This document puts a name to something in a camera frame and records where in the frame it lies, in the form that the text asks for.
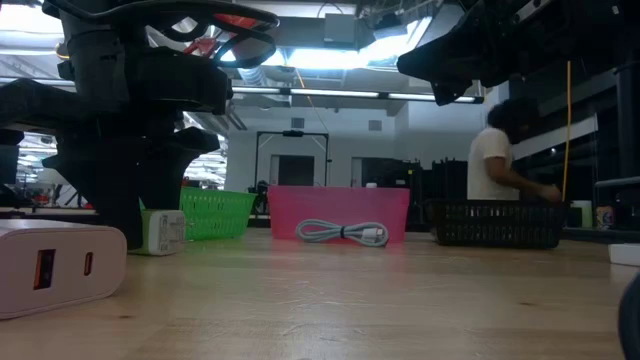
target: black basket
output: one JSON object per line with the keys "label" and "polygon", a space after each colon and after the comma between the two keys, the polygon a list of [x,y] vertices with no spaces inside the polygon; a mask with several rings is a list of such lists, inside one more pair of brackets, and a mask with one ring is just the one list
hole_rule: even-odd
{"label": "black basket", "polygon": [[438,243],[551,249],[558,246],[567,207],[491,200],[433,202]]}

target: red object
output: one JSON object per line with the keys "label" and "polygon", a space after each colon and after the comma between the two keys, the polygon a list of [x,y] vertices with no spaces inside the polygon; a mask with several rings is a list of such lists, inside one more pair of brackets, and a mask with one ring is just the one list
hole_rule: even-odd
{"label": "red object", "polygon": [[33,200],[40,205],[46,205],[49,203],[49,197],[47,195],[36,195]]}
{"label": "red object", "polygon": [[[235,26],[239,26],[245,29],[250,29],[253,27],[253,25],[255,25],[255,23],[258,22],[258,20],[256,19],[251,19],[251,18],[245,18],[242,16],[235,16],[235,15],[225,15],[225,14],[217,14],[215,15],[216,18],[218,18],[219,20],[222,20],[228,24],[232,24]],[[230,34],[230,38],[233,38],[234,36],[236,36],[236,34]],[[233,52],[234,55],[236,55],[236,57],[240,57],[240,58],[244,58],[247,55],[246,54],[241,54],[238,53],[238,46],[234,46],[233,49],[231,49],[231,52]]]}
{"label": "red object", "polygon": [[270,186],[268,196],[275,239],[297,239],[300,222],[319,219],[342,226],[379,222],[389,230],[389,245],[404,242],[408,189]]}
{"label": "red object", "polygon": [[200,38],[196,39],[191,45],[184,49],[185,54],[191,54],[192,52],[200,50],[200,53],[204,57],[211,57],[213,51],[216,48],[217,40],[215,38]]}
{"label": "red object", "polygon": [[214,15],[214,17],[216,17],[218,20],[222,20],[226,22],[227,24],[240,26],[245,29],[251,28],[257,22],[256,19],[236,16],[236,15],[217,14],[217,15]]}

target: pink plastic container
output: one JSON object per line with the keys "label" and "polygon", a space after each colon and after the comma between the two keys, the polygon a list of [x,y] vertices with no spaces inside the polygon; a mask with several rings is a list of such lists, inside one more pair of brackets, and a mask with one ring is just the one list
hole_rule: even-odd
{"label": "pink plastic container", "polygon": [[389,243],[404,242],[408,189],[270,186],[271,234],[297,239],[296,227],[307,219],[348,226],[379,222],[389,230]]}

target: table surface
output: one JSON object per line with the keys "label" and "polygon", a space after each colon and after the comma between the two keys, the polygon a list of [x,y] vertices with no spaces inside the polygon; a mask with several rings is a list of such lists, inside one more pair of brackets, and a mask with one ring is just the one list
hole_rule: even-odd
{"label": "table surface", "polygon": [[622,359],[635,268],[604,245],[386,249],[244,239],[130,256],[108,299],[0,322],[0,358]]}

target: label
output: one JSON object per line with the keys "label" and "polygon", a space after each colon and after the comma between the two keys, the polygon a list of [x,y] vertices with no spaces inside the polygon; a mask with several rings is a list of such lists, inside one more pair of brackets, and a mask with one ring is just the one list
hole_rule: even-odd
{"label": "label", "polygon": [[177,216],[170,219],[169,215],[162,215],[158,231],[158,249],[161,252],[174,251],[179,245],[185,243],[184,233],[184,217]]}

